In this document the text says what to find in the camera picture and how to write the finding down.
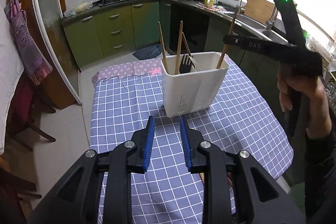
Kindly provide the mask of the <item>person's right hand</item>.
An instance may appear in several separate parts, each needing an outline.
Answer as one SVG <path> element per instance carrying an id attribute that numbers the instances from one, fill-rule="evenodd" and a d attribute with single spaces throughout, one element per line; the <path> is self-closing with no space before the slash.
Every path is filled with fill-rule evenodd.
<path id="1" fill-rule="evenodd" d="M 310 139 L 324 138 L 331 132 L 332 123 L 329 113 L 329 103 L 320 78 L 307 76 L 285 77 L 282 70 L 277 73 L 277 87 L 280 91 L 279 100 L 283 112 L 291 110 L 293 103 L 289 89 L 302 92 L 309 98 L 310 122 L 307 135 Z"/>

